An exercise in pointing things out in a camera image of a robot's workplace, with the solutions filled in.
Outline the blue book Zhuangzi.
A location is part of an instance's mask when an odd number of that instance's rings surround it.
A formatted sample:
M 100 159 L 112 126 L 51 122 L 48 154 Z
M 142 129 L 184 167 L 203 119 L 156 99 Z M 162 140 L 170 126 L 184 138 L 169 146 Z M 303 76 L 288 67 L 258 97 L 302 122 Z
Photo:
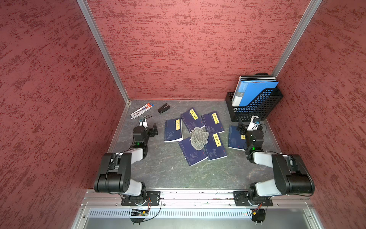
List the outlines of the blue book Zhuangzi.
M 179 142 L 182 140 L 183 130 L 181 118 L 166 120 L 164 142 Z

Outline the blue book Hanfeizi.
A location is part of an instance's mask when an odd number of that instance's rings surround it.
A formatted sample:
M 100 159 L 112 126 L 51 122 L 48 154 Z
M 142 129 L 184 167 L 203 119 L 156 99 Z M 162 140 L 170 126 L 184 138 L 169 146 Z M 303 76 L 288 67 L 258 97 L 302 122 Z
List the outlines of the blue book Hanfeizi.
M 227 157 L 227 152 L 217 131 L 209 133 L 208 143 L 204 146 L 209 161 Z

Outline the grey knitted cloth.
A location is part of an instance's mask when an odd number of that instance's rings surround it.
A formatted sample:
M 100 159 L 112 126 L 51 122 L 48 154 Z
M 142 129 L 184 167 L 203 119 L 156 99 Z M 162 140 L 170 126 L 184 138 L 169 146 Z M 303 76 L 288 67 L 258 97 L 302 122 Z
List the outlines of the grey knitted cloth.
M 195 150 L 202 150 L 208 143 L 209 133 L 204 129 L 195 127 L 191 135 L 191 145 Z

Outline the blue book Shijing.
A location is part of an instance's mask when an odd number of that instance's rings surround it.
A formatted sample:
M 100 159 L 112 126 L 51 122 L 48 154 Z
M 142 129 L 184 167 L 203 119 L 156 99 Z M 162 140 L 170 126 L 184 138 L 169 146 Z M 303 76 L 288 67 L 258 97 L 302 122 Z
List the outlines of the blue book Shijing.
M 183 139 L 182 141 L 178 142 L 178 144 L 190 167 L 208 159 L 204 149 L 196 150 L 192 146 L 190 137 Z

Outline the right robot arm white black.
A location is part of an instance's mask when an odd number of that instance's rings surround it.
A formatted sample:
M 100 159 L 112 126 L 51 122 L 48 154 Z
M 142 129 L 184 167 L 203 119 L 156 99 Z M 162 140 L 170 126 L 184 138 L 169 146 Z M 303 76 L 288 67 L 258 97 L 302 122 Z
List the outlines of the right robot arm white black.
M 246 137 L 246 159 L 252 163 L 273 169 L 274 178 L 252 183 L 248 191 L 234 192 L 236 206 L 261 208 L 272 206 L 272 197 L 298 195 L 309 197 L 315 192 L 315 183 L 300 155 L 286 155 L 264 151 L 264 132 L 259 118 L 250 124 L 238 121 L 237 130 Z

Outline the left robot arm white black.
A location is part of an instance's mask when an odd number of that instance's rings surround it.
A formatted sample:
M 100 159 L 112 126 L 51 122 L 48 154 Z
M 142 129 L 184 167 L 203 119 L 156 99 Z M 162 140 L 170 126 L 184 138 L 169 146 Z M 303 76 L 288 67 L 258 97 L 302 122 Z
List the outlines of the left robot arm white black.
M 132 145 L 120 153 L 105 153 L 94 182 L 97 193 L 118 194 L 122 205 L 158 206 L 159 191 L 148 191 L 143 182 L 132 179 L 132 164 L 146 158 L 150 137 L 158 134 L 156 124 L 152 128 L 137 126 L 133 129 Z

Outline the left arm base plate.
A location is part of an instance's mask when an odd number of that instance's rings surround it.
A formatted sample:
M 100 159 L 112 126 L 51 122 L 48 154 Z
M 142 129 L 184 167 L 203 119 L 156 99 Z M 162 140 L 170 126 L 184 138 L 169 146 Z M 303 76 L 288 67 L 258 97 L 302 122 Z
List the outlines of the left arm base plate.
M 122 196 L 122 206 L 151 207 L 161 203 L 160 191 L 146 191 L 141 196 Z

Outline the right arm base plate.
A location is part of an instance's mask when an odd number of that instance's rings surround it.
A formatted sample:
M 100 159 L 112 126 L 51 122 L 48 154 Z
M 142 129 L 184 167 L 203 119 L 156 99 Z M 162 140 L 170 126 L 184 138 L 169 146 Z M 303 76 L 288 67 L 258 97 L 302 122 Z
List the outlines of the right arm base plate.
M 234 201 L 237 207 L 272 207 L 273 202 L 270 197 L 260 197 L 256 194 L 249 194 L 248 191 L 234 191 Z

